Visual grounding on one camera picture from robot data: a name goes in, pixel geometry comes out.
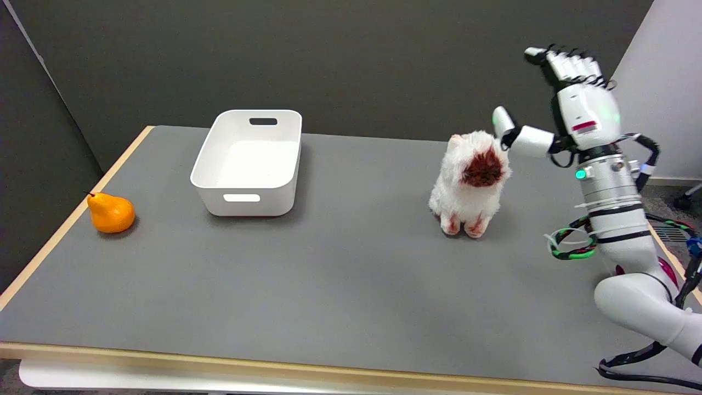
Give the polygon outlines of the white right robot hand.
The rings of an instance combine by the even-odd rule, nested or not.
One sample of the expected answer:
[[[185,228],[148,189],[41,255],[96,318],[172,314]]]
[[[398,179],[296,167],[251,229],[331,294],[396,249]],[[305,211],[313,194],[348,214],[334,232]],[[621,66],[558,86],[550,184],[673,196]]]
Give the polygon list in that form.
[[[496,107],[492,123],[502,150],[546,157],[616,142],[622,135],[621,115],[612,94],[616,82],[602,73],[594,56],[580,48],[552,43],[547,48],[529,47],[524,57],[541,68],[554,90],[555,132],[523,125],[506,108]]]

